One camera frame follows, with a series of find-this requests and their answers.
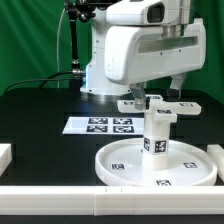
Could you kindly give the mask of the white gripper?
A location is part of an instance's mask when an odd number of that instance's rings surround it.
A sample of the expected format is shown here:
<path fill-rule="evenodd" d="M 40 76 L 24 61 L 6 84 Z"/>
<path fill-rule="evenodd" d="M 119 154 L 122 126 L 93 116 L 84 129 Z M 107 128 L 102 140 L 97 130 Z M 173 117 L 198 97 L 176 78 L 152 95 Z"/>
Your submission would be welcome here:
<path fill-rule="evenodd" d="M 162 27 L 112 26 L 106 35 L 105 74 L 111 82 L 130 84 L 135 108 L 140 111 L 146 107 L 141 82 L 173 75 L 167 95 L 179 99 L 185 72 L 200 69 L 205 62 L 206 32 L 202 19 L 187 25 L 182 37 L 164 38 L 162 34 Z"/>

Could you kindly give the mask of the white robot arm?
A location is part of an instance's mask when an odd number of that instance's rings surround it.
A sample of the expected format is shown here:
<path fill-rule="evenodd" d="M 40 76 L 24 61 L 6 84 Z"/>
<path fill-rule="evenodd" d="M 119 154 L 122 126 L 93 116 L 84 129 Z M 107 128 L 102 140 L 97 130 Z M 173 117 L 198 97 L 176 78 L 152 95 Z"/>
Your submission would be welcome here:
<path fill-rule="evenodd" d="M 192 0 L 87 0 L 95 8 L 92 59 L 85 89 L 95 95 L 131 92 L 146 108 L 144 83 L 200 69 L 206 32 L 191 17 Z"/>

